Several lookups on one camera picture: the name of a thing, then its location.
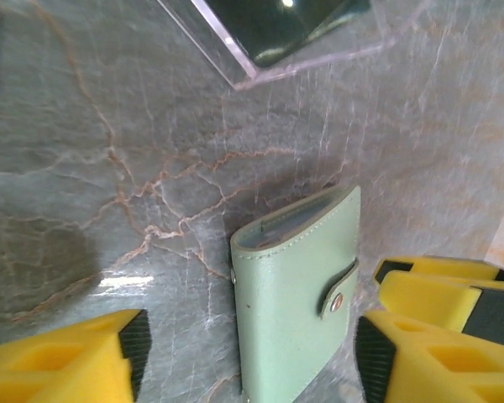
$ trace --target gray marble countertop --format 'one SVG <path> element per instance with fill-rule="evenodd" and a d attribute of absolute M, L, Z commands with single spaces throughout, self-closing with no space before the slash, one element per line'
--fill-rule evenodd
<path fill-rule="evenodd" d="M 437 3 L 384 53 L 233 92 L 156 1 L 1 2 L 0 343 L 145 307 L 139 401 L 234 402 L 240 226 L 360 184 L 354 319 L 382 257 L 483 257 L 504 1 Z M 361 401 L 351 338 L 299 401 Z"/>

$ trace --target clear acrylic box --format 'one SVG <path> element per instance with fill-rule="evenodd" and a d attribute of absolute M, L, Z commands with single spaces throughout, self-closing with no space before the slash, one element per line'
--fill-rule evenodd
<path fill-rule="evenodd" d="M 226 81 L 236 90 L 301 71 L 373 55 L 393 46 L 432 0 L 369 0 L 354 15 L 268 68 L 243 52 L 205 0 L 158 0 Z"/>

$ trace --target wallet strap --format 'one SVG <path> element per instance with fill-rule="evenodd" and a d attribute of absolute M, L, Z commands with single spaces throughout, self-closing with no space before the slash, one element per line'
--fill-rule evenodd
<path fill-rule="evenodd" d="M 359 260 L 356 259 L 350 266 L 349 272 L 342 277 L 329 291 L 323 307 L 321 308 L 321 318 L 323 320 L 335 315 L 343 305 L 344 299 L 353 296 L 354 287 L 359 277 Z"/>

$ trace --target metal snap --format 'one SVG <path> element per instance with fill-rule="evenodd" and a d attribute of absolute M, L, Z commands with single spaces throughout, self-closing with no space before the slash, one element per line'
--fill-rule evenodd
<path fill-rule="evenodd" d="M 344 296 L 341 294 L 337 294 L 334 297 L 332 305 L 330 306 L 330 311 L 336 312 L 342 306 L 343 301 L 344 301 Z"/>

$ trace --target card holder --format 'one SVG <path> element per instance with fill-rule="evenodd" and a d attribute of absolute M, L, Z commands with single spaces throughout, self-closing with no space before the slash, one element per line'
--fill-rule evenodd
<path fill-rule="evenodd" d="M 345 339 L 358 278 L 360 188 L 338 186 L 231 238 L 243 392 L 294 401 Z"/>

